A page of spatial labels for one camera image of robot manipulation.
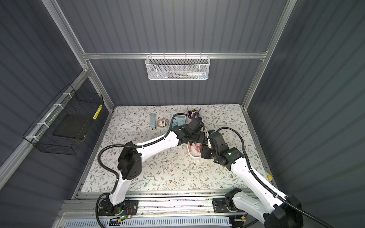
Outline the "white storage box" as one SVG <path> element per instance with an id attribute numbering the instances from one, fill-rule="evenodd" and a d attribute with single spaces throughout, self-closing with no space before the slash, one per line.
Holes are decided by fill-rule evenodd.
<path id="1" fill-rule="evenodd" d="M 194 159 L 199 159 L 202 157 L 201 155 L 201 151 L 200 149 L 202 148 L 202 144 L 201 143 L 192 143 L 192 144 L 187 144 L 187 151 L 188 154 L 194 158 Z"/>

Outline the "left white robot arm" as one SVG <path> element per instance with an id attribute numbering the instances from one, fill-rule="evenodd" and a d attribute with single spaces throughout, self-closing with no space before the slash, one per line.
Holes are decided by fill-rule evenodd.
<path id="1" fill-rule="evenodd" d="M 181 144 L 205 143 L 207 137 L 204 128 L 204 123 L 201 120 L 192 118 L 188 124 L 170 126 L 165 135 L 151 141 L 139 144 L 128 142 L 126 145 L 115 144 L 104 148 L 104 151 L 116 147 L 123 148 L 118 158 L 117 172 L 106 166 L 103 167 L 117 177 L 115 186 L 108 197 L 110 204 L 117 206 L 124 203 L 126 192 L 132 180 L 141 174 L 142 163 L 149 158 Z"/>

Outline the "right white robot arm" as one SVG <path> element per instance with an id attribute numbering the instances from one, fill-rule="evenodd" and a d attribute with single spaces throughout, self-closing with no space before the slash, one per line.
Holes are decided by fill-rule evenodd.
<path id="1" fill-rule="evenodd" d="M 304 225 L 300 201 L 278 190 L 252 168 L 247 155 L 235 147 L 230 148 L 223 136 L 214 130 L 205 134 L 202 157 L 212 158 L 238 176 L 252 190 L 257 199 L 239 188 L 225 195 L 230 211 L 242 210 L 253 216 L 266 228 L 301 228 Z"/>

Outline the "pink pen cup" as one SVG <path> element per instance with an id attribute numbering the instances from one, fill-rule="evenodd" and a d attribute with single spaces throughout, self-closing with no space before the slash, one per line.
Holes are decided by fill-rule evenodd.
<path id="1" fill-rule="evenodd" d="M 188 116 L 190 116 L 190 117 L 192 117 L 192 118 L 194 118 L 194 119 L 199 119 L 199 120 L 201 120 L 202 118 L 201 118 L 201 116 L 200 116 L 200 110 L 196 110 L 196 109 L 192 109 L 192 110 L 189 110 L 188 112 L 187 112 L 187 114 L 188 114 Z"/>

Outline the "teal calculator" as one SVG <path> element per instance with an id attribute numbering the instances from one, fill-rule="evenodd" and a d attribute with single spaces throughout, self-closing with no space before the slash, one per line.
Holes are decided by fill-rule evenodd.
<path id="1" fill-rule="evenodd" d="M 176 126 L 181 126 L 186 124 L 186 119 L 188 118 L 187 114 L 182 113 L 173 113 L 171 115 L 171 120 L 169 123 L 169 127 L 174 128 Z"/>

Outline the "small round dish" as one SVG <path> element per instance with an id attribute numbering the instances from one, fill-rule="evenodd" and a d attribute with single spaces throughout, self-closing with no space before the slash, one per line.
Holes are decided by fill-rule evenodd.
<path id="1" fill-rule="evenodd" d="M 165 128 L 168 126 L 168 120 L 167 119 L 159 119 L 157 120 L 157 126 L 160 128 Z"/>

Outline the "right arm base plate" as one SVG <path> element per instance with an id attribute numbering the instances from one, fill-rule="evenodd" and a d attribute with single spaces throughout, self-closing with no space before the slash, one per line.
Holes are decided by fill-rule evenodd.
<path id="1" fill-rule="evenodd" d="M 212 199 L 214 213 L 246 213 L 246 211 L 240 209 L 231 210 L 228 208 L 224 197 Z"/>

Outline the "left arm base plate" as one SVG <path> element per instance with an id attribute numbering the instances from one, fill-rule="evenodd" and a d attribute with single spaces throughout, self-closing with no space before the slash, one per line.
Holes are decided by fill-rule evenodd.
<path id="1" fill-rule="evenodd" d="M 138 200 L 125 200 L 118 205 L 112 205 L 108 199 L 103 199 L 98 205 L 99 216 L 134 216 L 138 210 Z"/>

